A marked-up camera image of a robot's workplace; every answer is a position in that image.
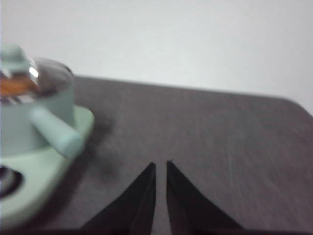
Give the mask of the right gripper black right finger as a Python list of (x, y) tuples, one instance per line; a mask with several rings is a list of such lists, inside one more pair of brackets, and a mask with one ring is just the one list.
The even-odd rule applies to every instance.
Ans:
[(166, 200), (173, 235), (229, 235), (243, 227), (207, 199), (171, 161), (167, 164)]

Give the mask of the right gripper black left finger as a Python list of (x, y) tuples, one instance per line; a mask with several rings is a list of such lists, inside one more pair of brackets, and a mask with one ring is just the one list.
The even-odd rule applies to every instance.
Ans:
[(156, 205), (156, 164), (149, 163), (109, 205), (82, 226), (86, 235), (149, 235)]

